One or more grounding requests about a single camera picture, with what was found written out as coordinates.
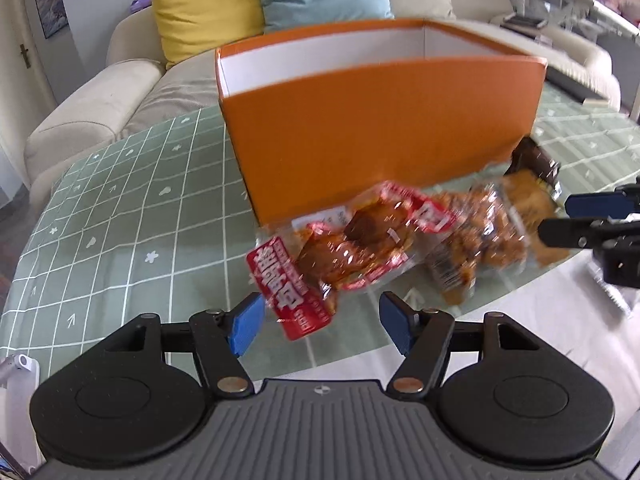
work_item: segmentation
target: barcode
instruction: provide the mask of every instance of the barcode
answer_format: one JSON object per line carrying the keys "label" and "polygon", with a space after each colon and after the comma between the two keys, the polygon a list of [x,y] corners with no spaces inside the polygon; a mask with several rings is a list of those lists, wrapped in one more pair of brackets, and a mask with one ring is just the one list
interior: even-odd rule
{"label": "barcode", "polygon": [[449,250],[439,245],[430,254],[431,272],[442,290],[450,290],[462,285],[458,268],[449,257]]}

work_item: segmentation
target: purple object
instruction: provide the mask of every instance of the purple object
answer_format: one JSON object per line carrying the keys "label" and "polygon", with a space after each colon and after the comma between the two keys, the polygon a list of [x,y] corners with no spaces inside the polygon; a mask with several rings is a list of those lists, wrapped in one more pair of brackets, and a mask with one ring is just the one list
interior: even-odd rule
{"label": "purple object", "polygon": [[147,7],[151,7],[151,0],[133,0],[129,11],[133,14]]}

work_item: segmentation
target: door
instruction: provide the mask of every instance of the door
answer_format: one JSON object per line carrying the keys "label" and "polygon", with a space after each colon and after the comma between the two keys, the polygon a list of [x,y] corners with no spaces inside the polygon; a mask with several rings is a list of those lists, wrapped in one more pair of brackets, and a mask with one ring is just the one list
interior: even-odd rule
{"label": "door", "polygon": [[[26,139],[55,108],[28,30],[22,0],[0,0],[0,148],[27,186]],[[30,68],[25,63],[25,50]],[[1,158],[4,168],[0,168],[0,178],[7,178],[8,168]]]}

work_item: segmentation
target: cardboard box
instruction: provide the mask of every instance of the cardboard box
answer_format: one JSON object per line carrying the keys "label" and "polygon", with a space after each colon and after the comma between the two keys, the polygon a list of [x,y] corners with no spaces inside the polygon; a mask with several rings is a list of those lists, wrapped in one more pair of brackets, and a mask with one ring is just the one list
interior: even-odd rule
{"label": "cardboard box", "polygon": [[297,28],[216,51],[220,105],[260,224],[383,180],[429,186],[507,160],[546,60],[440,22]]}

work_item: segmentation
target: blue gripper pad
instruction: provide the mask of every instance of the blue gripper pad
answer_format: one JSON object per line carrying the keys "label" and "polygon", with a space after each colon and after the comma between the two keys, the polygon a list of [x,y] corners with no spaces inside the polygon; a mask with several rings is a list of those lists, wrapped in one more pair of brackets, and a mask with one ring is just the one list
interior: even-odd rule
{"label": "blue gripper pad", "polygon": [[619,191],[569,195],[564,209],[570,218],[624,219],[636,211],[634,202]]}
{"label": "blue gripper pad", "polygon": [[252,294],[242,300],[232,311],[233,322],[226,338],[236,357],[243,355],[262,326],[264,320],[264,298]]}
{"label": "blue gripper pad", "polygon": [[380,296],[378,303],[380,313],[380,323],[389,334],[391,341],[402,355],[407,355],[414,345],[414,338],[411,334],[411,326],[407,316],[388,297]]}

